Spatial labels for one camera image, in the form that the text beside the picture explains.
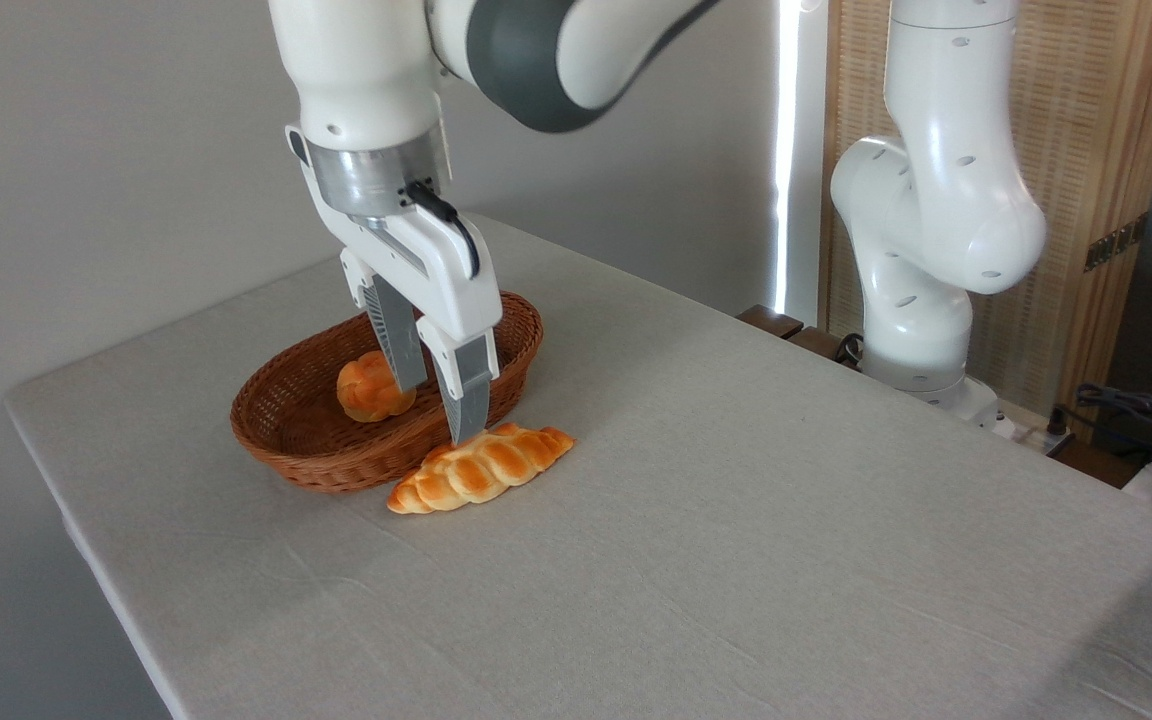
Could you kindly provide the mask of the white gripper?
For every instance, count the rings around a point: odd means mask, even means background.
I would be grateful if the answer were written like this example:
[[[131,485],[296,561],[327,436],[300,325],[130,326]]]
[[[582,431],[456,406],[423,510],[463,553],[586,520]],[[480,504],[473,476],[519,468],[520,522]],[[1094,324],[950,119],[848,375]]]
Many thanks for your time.
[[[503,310],[482,234],[429,184],[402,188],[399,214],[381,218],[329,209],[316,184],[308,192],[342,242],[353,301],[366,311],[399,391],[429,378],[422,341],[435,361],[452,444],[483,432],[500,373],[493,328]],[[414,306],[429,318],[416,324]]]

